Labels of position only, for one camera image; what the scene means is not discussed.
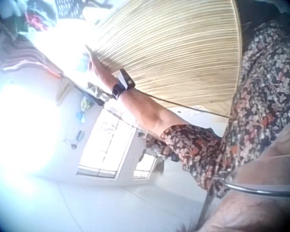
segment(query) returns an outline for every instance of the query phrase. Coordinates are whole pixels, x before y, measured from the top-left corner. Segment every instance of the person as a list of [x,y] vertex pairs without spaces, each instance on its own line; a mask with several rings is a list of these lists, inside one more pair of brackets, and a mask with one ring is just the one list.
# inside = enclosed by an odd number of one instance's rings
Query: person
[[[243,55],[241,77],[232,101],[227,128],[222,138],[212,130],[191,125],[135,89],[125,90],[118,100],[139,123],[158,135],[181,159],[197,184],[209,189],[214,176],[248,163],[277,138],[290,122],[290,34],[279,20],[262,23],[254,30]],[[91,66],[112,92],[119,80],[94,54]],[[215,182],[215,195],[228,189]]]

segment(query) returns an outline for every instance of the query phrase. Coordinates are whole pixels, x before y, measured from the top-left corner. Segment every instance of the woven fan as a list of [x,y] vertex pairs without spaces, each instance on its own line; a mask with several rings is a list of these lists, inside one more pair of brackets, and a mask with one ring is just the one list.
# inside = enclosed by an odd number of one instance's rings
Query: woven fan
[[228,115],[241,64],[234,1],[129,0],[98,25],[90,46],[141,91]]

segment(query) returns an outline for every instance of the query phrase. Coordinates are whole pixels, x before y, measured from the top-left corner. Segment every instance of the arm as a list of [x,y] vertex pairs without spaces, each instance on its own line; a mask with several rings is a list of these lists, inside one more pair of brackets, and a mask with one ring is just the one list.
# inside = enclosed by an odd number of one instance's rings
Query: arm
[[[113,86],[119,82],[92,54],[89,70],[95,72],[105,85],[106,91],[111,92]],[[189,124],[172,111],[135,89],[124,91],[119,100],[144,128],[158,136],[172,125]]]

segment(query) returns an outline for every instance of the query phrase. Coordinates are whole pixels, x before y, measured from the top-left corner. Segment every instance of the striped cloth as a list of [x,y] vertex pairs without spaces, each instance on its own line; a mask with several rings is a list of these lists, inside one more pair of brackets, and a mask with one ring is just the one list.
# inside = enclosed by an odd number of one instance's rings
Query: striped cloth
[[24,67],[44,68],[57,78],[63,74],[60,68],[24,36],[18,35],[14,41],[6,37],[0,47],[0,70],[8,72]]

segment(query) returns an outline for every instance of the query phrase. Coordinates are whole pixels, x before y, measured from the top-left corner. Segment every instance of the floral dress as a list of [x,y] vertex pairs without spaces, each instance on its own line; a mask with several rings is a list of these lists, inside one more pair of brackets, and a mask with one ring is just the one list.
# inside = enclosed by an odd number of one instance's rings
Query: floral dress
[[[277,21],[261,24],[244,53],[241,79],[222,138],[194,125],[168,128],[162,140],[180,157],[198,185],[260,156],[290,122],[290,36]],[[227,188],[214,182],[217,197]]]

